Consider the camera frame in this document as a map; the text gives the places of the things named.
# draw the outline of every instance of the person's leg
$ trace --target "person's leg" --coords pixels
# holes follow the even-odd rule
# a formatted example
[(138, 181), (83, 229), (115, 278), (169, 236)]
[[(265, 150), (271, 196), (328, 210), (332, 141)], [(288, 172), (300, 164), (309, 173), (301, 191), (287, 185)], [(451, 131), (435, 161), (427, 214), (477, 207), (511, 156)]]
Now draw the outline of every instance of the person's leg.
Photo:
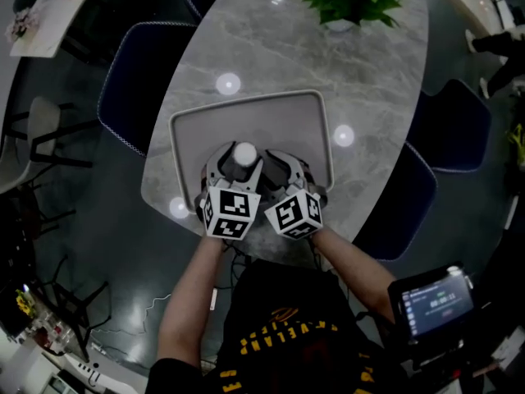
[(514, 77), (523, 73), (525, 73), (525, 69), (521, 65), (521, 60), (511, 57), (486, 83), (486, 91), (485, 85), (482, 81), (480, 82), (485, 98), (491, 98), (498, 90), (508, 85)]
[(498, 56), (510, 57), (514, 52), (514, 42), (509, 32), (503, 34), (491, 35), (485, 38), (473, 38), (470, 31), (465, 32), (467, 36), (468, 47), (476, 53), (483, 53), (488, 51)]

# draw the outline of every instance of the white bottle cap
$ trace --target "white bottle cap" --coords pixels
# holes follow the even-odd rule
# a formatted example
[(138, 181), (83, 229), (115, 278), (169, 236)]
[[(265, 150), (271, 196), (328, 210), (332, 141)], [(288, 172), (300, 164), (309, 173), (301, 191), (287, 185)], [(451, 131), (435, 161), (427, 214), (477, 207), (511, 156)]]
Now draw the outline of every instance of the white bottle cap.
[(233, 159), (241, 167), (250, 167), (257, 160), (257, 150), (251, 143), (238, 143), (233, 150)]

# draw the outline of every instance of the black t-shirt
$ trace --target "black t-shirt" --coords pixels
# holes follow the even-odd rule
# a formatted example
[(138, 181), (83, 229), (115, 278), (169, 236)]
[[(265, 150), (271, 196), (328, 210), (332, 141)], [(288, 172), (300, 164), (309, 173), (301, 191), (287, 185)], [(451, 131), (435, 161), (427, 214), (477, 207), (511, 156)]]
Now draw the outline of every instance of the black t-shirt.
[(331, 273), (256, 261), (235, 287), (217, 367), (174, 359), (151, 369), (157, 392), (401, 392), (402, 369), (355, 323)]

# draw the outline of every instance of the shoe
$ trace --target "shoe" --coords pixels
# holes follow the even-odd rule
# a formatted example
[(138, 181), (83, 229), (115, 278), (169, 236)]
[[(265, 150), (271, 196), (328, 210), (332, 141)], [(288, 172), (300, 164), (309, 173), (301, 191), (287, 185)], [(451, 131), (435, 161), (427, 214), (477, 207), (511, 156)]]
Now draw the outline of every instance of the shoe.
[(479, 80), (479, 87), (482, 88), (482, 93), (485, 99), (490, 99), (491, 96), (489, 95), (489, 88), (488, 84), (486, 83), (486, 79), (481, 78)]
[(473, 40), (476, 39), (476, 36), (470, 30), (465, 30), (465, 38), (467, 39), (468, 50), (471, 53), (477, 53), (473, 46)]

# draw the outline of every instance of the white table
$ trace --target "white table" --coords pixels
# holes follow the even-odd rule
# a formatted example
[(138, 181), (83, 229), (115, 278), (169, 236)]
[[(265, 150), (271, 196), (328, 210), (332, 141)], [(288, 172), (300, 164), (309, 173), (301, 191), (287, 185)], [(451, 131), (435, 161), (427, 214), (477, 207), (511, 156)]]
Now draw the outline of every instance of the white table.
[[(14, 13), (12, 6), (15, 0), (0, 0), (0, 31), (6, 30), (12, 21)], [(11, 93), (12, 82), (15, 79), (16, 68), (20, 59), (9, 57), (11, 45), (0, 36), (0, 136), (2, 136), (3, 119), (6, 113), (9, 93)]]
[(39, 28), (18, 39), (12, 57), (47, 57), (57, 55), (67, 30), (85, 0), (37, 0), (33, 8), (40, 12)]

